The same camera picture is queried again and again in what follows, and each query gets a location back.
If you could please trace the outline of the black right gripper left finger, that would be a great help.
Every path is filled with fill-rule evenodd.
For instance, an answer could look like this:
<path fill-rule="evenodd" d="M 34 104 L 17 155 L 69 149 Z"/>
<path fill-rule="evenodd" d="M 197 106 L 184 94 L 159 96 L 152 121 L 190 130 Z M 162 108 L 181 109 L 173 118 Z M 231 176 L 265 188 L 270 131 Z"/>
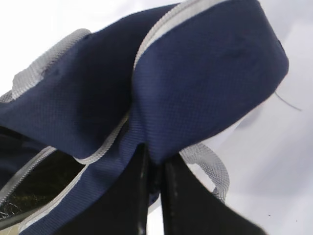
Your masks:
<path fill-rule="evenodd" d="M 58 235 L 146 234 L 149 160 L 144 144 L 137 146 L 116 182 L 87 210 L 60 228 Z"/>

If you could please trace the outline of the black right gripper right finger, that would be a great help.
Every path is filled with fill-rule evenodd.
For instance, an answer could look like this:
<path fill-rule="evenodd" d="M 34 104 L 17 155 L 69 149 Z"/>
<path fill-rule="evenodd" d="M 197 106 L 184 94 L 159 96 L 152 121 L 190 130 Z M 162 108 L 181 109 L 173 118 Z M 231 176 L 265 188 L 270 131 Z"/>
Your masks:
<path fill-rule="evenodd" d="M 166 235 L 265 234 L 210 193 L 180 156 L 163 166 L 161 202 Z"/>

